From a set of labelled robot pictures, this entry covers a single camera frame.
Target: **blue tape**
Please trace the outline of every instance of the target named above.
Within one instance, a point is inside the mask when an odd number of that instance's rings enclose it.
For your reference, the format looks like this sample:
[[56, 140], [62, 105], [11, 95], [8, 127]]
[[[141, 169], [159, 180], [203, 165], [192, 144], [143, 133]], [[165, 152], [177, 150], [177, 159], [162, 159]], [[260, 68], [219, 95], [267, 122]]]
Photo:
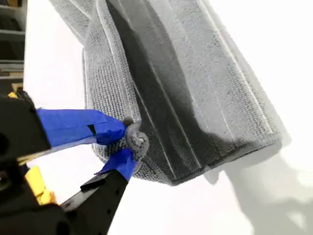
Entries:
[[96, 175], [103, 174], [110, 170], [117, 170], [121, 175], [129, 181], [136, 168], [137, 162], [133, 158], [133, 153], [130, 149], [124, 148], [110, 156], [108, 162], [104, 165], [101, 171]]
[[[98, 110], [38, 109], [37, 114], [51, 147], [64, 145], [67, 148], [89, 143], [108, 145], [123, 138], [126, 131], [123, 122]], [[94, 126], [96, 135], [88, 125]]]

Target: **towel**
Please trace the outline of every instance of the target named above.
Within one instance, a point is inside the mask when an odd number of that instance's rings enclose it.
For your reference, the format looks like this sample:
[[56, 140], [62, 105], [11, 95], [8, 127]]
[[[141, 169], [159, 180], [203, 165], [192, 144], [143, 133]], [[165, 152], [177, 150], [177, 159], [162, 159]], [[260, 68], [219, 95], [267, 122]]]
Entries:
[[[135, 177], [172, 186], [280, 143], [274, 111], [207, 0], [50, 0], [84, 45], [86, 108], [142, 121]], [[94, 146], [107, 161], [105, 146]]]

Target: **white table surface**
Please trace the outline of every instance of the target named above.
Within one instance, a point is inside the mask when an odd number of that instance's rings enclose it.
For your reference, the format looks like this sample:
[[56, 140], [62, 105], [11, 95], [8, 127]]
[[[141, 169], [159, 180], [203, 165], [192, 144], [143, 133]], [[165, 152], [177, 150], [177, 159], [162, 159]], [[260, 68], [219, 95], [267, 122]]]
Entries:
[[[180, 186], [132, 179], [110, 234], [313, 234], [313, 2], [211, 0], [252, 66], [292, 143], [250, 165], [220, 167]], [[37, 107], [83, 109], [82, 45], [48, 0], [29, 0], [24, 88]], [[90, 146], [34, 160], [62, 203], [101, 167]]]

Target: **white surface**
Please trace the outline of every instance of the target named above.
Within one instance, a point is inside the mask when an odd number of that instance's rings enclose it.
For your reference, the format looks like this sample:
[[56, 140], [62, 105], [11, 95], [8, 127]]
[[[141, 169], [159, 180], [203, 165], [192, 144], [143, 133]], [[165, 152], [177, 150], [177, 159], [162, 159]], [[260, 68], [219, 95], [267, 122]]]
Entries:
[[[132, 179], [110, 234], [313, 234], [312, 0], [211, 0], [258, 76], [292, 143], [254, 166], [246, 157], [171, 188]], [[29, 0], [25, 89], [44, 108], [84, 107], [82, 46], [48, 0]], [[63, 202], [102, 164], [90, 146], [42, 157]], [[219, 170], [219, 179], [210, 184]]]

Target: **metal shelf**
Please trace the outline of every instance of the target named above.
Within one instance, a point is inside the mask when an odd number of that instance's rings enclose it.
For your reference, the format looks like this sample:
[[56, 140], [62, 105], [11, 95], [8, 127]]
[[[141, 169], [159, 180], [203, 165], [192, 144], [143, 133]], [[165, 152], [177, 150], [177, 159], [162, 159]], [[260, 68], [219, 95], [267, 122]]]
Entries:
[[15, 18], [18, 7], [0, 5], [0, 15]]
[[0, 70], [22, 70], [24, 64], [2, 64], [0, 62]]
[[24, 64], [24, 60], [0, 60], [0, 64]]
[[23, 76], [3, 76], [0, 77], [1, 80], [13, 80], [13, 79], [23, 79]]
[[0, 41], [24, 42], [25, 32], [0, 29]]

